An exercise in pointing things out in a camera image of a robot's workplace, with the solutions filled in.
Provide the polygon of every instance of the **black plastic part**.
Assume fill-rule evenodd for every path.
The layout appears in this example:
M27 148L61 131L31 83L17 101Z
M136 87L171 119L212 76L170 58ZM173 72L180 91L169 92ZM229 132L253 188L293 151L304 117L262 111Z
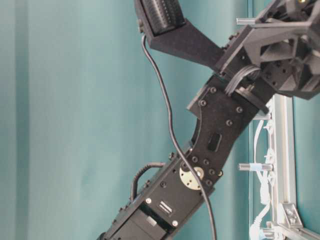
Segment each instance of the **black plastic part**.
M202 181L209 195L214 190L214 184L221 177L221 175L213 174L213 170L217 173L222 170L234 142L259 111L255 105L239 94L226 96L225 87L226 84L216 76L213 76L206 84L203 94L199 96L201 99L198 100L205 100L207 104L206 106L197 104L200 108L200 115L196 133L192 139L193 145L186 151L190 164L204 170L205 177ZM252 94L258 95L263 103L267 103L274 93L274 89L261 79L255 82L255 88L252 90ZM243 109L241 114L236 111L239 106ZM232 120L231 126L226 124L227 120ZM212 151L208 148L208 144L215 133L221 134L222 139L217 151ZM192 161L194 156L198 158L197 162ZM148 187L142 188L135 200L120 211L112 227L104 234L104 238L118 240L118 236L121 238L118 233L127 231L128 224L131 228L134 227L131 221L137 209L143 210L144 214L159 223L158 225L166 232L163 239L173 237L204 202L200 191L189 189L182 183L179 175L181 164L182 160L175 155L162 167L150 180ZM159 207L161 202L170 206L171 214L165 213ZM178 225L174 226L173 220L177 221ZM148 236L138 239L152 239Z
M153 218L137 209L111 240L161 240L165 235Z
M134 6L151 49L218 70L215 65L224 51L187 19L183 26L156 35L141 0L134 0Z
M267 114L269 112L269 109L266 107L266 104L262 102L258 97L253 95L250 91L245 89L244 87L240 87L239 89L236 89L235 92L245 99L248 100L248 102L255 105L258 109L260 109L264 114Z
M141 0L155 36L185 24L178 0Z

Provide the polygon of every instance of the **wire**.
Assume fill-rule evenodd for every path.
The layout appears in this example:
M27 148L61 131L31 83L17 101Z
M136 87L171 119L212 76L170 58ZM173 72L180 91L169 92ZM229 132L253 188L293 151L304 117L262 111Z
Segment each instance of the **wire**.
M247 65L244 66L242 69L240 69L231 79L231 81L229 82L229 84L226 86L225 88L225 94L227 94L228 96L231 96L231 94L236 90L237 86L239 85L239 83L244 79L244 77L252 74L252 73L256 73L258 71L260 71L261 69L255 65Z
M137 172L137 174L134 176L133 181L131 183L131 195L130 195L131 202L133 202L137 196L139 178L149 169L162 168L164 165L165 165L164 162L150 162Z
M173 145L175 147L175 149L177 150L178 154L180 155L180 157L182 158L182 160L184 161L184 163L187 165L187 167L189 168L189 170L191 171L191 173L193 174L194 178L196 179L198 185L200 186L200 190L202 192L202 196L204 198L204 201L206 203L206 206L208 208L208 213L209 213L209 219L210 219L210 225L211 225L211 230L212 230L212 239L216 240L217 239L217 231L216 231L216 225L215 225L215 219L214 219L214 214L212 211L212 206L209 200L209 197L205 191L205 188L199 178L199 176L197 175L196 171L194 170L194 168L191 166L191 164L188 162L188 160L186 159L183 151L181 150L176 136L175 136L175 132L174 132L174 128L173 128L173 118L172 118L172 108L171 108L171 104L170 104L170 100L168 97L168 93L166 90L166 86L164 84L163 78L161 76L161 73L158 69L157 64L155 63L154 59L151 57L150 53L148 52L147 48L146 48L146 35L142 36L141 39L141 45L142 45L142 49L143 52L145 54L145 56L148 58L148 60L150 61L150 63L152 64L154 71L157 75L157 78L159 80L160 83L160 87L161 87L161 91L165 100L165 105L168 111L168 123L169 123L169 132L170 132L170 136L173 142Z

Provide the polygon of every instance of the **black robot link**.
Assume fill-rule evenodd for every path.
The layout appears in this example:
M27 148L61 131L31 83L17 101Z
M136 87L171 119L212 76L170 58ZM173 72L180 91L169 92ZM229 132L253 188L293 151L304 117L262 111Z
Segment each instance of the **black robot link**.
M134 0L150 48L214 71L187 107L196 118L185 157L208 194L238 136L274 94L310 99L320 92L320 0L274 0L218 47L186 18L178 0ZM159 171L137 192L148 168ZM179 154L143 168L131 199L99 240L171 239L204 202Z

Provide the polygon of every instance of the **hole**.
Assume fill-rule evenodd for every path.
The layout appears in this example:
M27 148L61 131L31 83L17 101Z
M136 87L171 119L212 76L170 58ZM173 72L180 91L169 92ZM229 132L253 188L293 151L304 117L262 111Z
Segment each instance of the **hole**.
M213 152L218 152L219 146L222 140L222 135L220 133L215 132L209 141L208 149Z
M278 68L280 68L280 67L281 67L281 61L276 61L276 62L275 62L275 65L276 65Z

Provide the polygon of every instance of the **teal curtain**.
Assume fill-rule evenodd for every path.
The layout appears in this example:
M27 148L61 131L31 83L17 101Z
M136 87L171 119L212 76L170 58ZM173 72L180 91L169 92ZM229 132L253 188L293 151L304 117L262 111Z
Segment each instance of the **teal curtain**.
M249 6L180 3L220 46ZM127 202L136 171L174 150L133 0L2 0L0 35L0 238L94 240ZM184 143L195 128L185 108L212 72L151 53ZM219 239L248 239L249 179L237 171L248 158L245 131L211 197ZM176 239L211 239L205 206Z
M319 106L319 95L309 101L298 98L293 101L297 207L304 226L318 234L320 234Z

